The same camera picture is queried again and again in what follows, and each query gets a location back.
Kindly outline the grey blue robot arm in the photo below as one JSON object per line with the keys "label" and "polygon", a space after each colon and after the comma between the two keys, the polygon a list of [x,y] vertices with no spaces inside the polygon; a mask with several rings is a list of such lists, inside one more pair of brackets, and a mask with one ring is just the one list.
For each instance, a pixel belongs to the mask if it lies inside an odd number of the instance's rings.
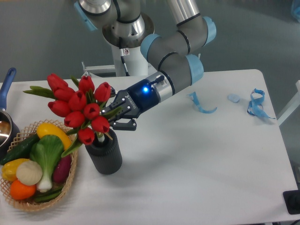
{"label": "grey blue robot arm", "polygon": [[194,0],[170,0],[177,31],[163,38],[155,33],[138,0],[78,0],[74,4],[90,30],[102,31],[111,46],[112,66],[88,67],[85,73],[112,70],[117,76],[142,76],[138,83],[113,92],[114,101],[101,113],[115,130],[135,130],[140,114],[191,86],[203,76],[192,52],[216,36],[214,22],[202,16]]}

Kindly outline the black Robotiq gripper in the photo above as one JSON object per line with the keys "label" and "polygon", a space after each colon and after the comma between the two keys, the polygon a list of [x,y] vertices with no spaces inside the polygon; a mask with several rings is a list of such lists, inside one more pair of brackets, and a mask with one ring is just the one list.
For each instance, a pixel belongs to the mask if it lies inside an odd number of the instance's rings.
{"label": "black Robotiq gripper", "polygon": [[[110,98],[114,101],[103,109],[103,115],[111,115],[109,121],[114,130],[136,131],[136,121],[140,114],[159,103],[159,96],[152,87],[153,82],[143,79],[125,90],[116,91],[111,86]],[[128,122],[117,122],[130,119]]]}

